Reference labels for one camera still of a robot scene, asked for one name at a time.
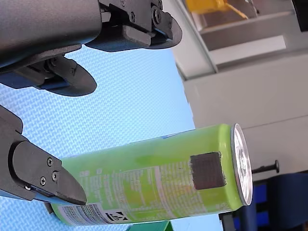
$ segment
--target blue textured mat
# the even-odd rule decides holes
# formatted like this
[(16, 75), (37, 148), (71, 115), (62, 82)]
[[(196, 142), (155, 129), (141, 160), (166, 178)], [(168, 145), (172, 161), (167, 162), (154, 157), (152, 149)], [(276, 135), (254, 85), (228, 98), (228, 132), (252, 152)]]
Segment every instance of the blue textured mat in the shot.
[[(105, 53), (89, 48), (68, 54), (96, 79), (96, 91), (69, 98), (0, 85), (0, 104), (24, 123), (23, 134), (62, 158), (194, 128), (171, 51)], [(0, 231), (119, 231), (127, 225), (62, 224), (40, 202), (0, 197)]]

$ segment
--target black patch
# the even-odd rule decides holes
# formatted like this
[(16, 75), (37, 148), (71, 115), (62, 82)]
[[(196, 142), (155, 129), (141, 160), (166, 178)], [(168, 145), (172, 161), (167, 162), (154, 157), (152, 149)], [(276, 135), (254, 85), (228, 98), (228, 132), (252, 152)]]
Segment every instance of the black patch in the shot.
[(192, 179), (196, 190), (218, 188), (226, 185), (219, 152), (191, 156)]

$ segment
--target green object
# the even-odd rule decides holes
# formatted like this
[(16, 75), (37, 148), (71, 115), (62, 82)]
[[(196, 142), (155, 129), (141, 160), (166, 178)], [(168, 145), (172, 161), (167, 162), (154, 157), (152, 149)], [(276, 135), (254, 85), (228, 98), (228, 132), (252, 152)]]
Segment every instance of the green object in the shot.
[(127, 231), (173, 231), (169, 220), (151, 223), (134, 224)]
[(221, 124), (63, 159), (88, 203), (52, 204), (54, 212), (69, 225), (95, 225), (237, 210), (252, 197), (239, 129)]

